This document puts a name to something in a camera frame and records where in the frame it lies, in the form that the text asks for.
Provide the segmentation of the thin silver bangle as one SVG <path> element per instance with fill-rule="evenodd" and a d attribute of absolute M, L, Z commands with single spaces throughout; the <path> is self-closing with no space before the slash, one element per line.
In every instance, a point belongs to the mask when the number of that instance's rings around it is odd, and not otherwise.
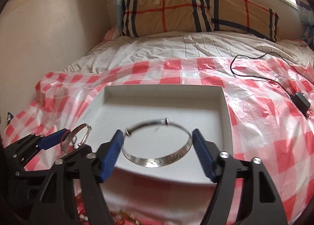
<path fill-rule="evenodd" d="M 80 124 L 74 128 L 61 143 L 61 151 L 63 155 L 66 155 L 71 152 L 70 147 L 81 147 L 86 144 L 87 139 L 91 132 L 91 125 L 89 124 Z"/>

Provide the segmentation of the wide engraved silver bangle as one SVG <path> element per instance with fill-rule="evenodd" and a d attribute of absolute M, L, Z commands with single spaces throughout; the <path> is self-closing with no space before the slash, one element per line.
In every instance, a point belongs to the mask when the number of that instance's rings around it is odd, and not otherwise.
<path fill-rule="evenodd" d="M 191 133 L 168 118 L 154 119 L 126 128 L 122 153 L 130 162 L 159 168 L 177 162 L 192 147 Z"/>

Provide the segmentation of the red beaded jewelry pile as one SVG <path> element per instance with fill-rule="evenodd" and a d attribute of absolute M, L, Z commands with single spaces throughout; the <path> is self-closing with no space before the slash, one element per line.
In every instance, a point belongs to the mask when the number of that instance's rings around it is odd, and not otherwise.
<path fill-rule="evenodd" d="M 78 217 L 81 224 L 90 224 L 87 216 L 87 211 L 84 204 L 79 204 L 77 207 Z M 120 210 L 117 212 L 110 211 L 110 215 L 113 218 L 115 224 L 137 224 L 144 225 L 145 223 L 135 217 L 133 214 L 127 213 L 126 211 Z"/>

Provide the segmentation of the white shallow cardboard box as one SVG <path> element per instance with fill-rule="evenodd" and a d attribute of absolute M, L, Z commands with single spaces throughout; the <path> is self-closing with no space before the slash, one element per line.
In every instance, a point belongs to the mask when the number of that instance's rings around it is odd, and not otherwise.
<path fill-rule="evenodd" d="M 137 130 L 125 140 L 127 152 L 141 158 L 163 157 L 180 149 L 194 129 L 219 150 L 233 152 L 230 116 L 220 86 L 107 86 L 93 99 L 77 124 L 91 126 L 87 144 L 96 151 L 117 130 L 154 119 L 169 119 L 179 127 L 158 125 Z"/>

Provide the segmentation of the red white checkered plastic sheet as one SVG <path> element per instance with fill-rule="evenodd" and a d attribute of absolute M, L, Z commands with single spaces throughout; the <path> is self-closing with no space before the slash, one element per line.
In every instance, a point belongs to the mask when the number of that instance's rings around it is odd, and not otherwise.
<path fill-rule="evenodd" d="M 71 127 L 105 86 L 220 86 L 228 104 L 235 156 L 262 159 L 292 224 L 313 197 L 313 115 L 302 115 L 286 93 L 301 91 L 312 100 L 312 80 L 311 66 L 290 67 L 271 56 L 142 61 L 97 74 L 50 72 L 37 83 L 36 100 L 5 129 L 3 144 L 30 133 L 48 135 Z"/>

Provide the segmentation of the white striped bed sheet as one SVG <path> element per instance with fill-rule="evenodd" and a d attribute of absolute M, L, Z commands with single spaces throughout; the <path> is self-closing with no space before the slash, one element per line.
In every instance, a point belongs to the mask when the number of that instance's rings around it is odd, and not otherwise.
<path fill-rule="evenodd" d="M 95 46 L 88 55 L 69 64 L 66 73 L 102 73 L 142 61 L 193 58 L 258 57 L 274 52 L 297 65 L 313 63 L 313 51 L 301 40 L 271 42 L 235 32 L 169 32 L 145 37 L 120 36 Z"/>

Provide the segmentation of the left tan plaid pillow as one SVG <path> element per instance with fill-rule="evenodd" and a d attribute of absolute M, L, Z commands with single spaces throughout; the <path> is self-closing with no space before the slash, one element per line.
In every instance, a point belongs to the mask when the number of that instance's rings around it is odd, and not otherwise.
<path fill-rule="evenodd" d="M 174 31 L 214 31 L 210 0 L 122 0 L 122 35 L 143 37 Z"/>

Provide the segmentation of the tan plaid pillow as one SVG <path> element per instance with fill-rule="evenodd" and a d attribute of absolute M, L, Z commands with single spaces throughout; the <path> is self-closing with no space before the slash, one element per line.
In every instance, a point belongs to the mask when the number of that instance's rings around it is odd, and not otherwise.
<path fill-rule="evenodd" d="M 271 8 L 251 0 L 205 0 L 215 31 L 253 34 L 277 42 L 280 40 L 279 16 Z"/>
<path fill-rule="evenodd" d="M 122 0 L 122 35 L 143 37 L 174 31 L 214 31 L 210 0 Z"/>

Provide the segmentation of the right tan plaid pillow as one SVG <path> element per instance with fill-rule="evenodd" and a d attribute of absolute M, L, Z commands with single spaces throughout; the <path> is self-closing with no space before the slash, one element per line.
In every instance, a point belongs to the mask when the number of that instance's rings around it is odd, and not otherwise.
<path fill-rule="evenodd" d="M 271 8 L 251 0 L 205 0 L 215 31 L 253 34 L 277 42 L 280 40 L 279 16 Z"/>

